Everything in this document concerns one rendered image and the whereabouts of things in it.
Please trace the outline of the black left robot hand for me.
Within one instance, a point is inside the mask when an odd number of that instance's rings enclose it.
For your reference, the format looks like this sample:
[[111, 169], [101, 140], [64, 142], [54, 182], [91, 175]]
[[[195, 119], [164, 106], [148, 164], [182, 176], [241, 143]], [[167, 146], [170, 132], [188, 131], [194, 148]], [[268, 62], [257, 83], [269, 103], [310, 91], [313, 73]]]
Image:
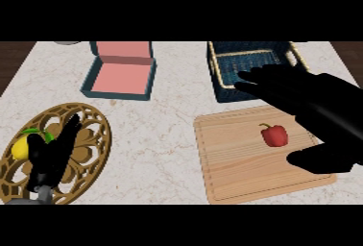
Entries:
[[29, 159], [33, 164], [27, 190], [37, 192], [43, 185], [55, 188], [61, 182], [73, 155], [77, 133], [83, 124], [80, 116], [73, 115], [55, 140], [46, 142], [37, 135], [27, 137]]

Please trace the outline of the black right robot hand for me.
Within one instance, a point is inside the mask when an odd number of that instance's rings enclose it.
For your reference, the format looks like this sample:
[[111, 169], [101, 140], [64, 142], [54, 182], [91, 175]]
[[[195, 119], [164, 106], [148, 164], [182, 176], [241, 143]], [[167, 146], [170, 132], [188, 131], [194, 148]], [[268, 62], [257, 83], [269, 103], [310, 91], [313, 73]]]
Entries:
[[363, 89], [328, 73], [271, 64], [238, 73], [237, 89], [296, 116], [322, 140], [287, 161], [313, 174], [346, 173], [363, 165]]

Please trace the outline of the red bell pepper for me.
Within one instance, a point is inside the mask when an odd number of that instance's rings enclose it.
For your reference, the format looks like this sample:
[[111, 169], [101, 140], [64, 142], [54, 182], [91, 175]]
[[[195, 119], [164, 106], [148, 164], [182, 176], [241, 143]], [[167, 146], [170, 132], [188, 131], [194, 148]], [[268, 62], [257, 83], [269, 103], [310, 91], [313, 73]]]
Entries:
[[262, 131], [263, 139], [271, 147], [282, 147], [288, 144], [288, 133], [282, 126], [262, 123], [266, 129]]

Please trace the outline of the dark blue wicker basket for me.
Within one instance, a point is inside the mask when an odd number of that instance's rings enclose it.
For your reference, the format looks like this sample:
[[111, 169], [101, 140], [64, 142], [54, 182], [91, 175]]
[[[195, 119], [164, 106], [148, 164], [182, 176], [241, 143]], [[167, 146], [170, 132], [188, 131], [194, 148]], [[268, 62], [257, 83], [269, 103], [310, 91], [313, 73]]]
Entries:
[[243, 82], [240, 71], [266, 64], [284, 64], [309, 71], [309, 65], [293, 41], [209, 41], [207, 61], [219, 103], [257, 100], [235, 88]]

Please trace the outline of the pale wooden cutting board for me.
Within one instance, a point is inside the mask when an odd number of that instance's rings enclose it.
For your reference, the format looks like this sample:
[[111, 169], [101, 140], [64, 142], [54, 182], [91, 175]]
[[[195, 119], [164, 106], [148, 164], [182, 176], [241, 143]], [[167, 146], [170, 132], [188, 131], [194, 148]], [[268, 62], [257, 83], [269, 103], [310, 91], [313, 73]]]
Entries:
[[[272, 147], [262, 131], [279, 125], [288, 144]], [[318, 144], [294, 117], [272, 106], [204, 115], [195, 120], [200, 163], [209, 202], [240, 204], [337, 181], [287, 162], [297, 150]]]

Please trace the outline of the yellow lemon with green leaf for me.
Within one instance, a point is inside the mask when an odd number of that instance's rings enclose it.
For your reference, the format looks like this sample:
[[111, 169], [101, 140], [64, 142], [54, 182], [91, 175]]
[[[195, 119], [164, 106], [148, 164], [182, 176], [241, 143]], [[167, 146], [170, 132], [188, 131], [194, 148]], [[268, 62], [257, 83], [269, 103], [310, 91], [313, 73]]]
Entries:
[[12, 147], [12, 155], [15, 160], [27, 160], [29, 159], [29, 143], [27, 137], [30, 134], [42, 135], [48, 143], [55, 140], [55, 135], [49, 133], [46, 130], [39, 130], [37, 128], [30, 128], [23, 131], [24, 137], [17, 141]]

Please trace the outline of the round golden ornate trivet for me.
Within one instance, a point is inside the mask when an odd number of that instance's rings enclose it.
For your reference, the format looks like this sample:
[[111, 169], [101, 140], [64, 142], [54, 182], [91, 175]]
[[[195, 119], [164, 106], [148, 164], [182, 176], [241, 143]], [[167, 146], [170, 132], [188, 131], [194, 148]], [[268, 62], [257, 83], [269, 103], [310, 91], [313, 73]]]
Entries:
[[74, 151], [60, 186], [55, 188], [54, 203], [71, 204], [92, 187], [110, 157], [113, 132], [102, 112], [85, 103], [66, 103], [46, 109], [20, 128], [0, 159], [0, 201], [29, 198], [26, 188], [30, 178], [32, 162], [14, 160], [12, 147], [26, 136], [24, 131], [39, 129], [58, 136], [67, 121], [80, 115], [83, 124]]

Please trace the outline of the teal box with pink lining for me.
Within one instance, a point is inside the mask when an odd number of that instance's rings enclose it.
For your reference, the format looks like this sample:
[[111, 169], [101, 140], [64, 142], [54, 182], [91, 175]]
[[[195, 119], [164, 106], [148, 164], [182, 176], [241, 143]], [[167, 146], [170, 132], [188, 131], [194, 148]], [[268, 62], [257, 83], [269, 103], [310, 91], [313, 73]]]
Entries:
[[92, 41], [95, 60], [82, 92], [91, 98], [150, 101], [157, 73], [151, 41]]

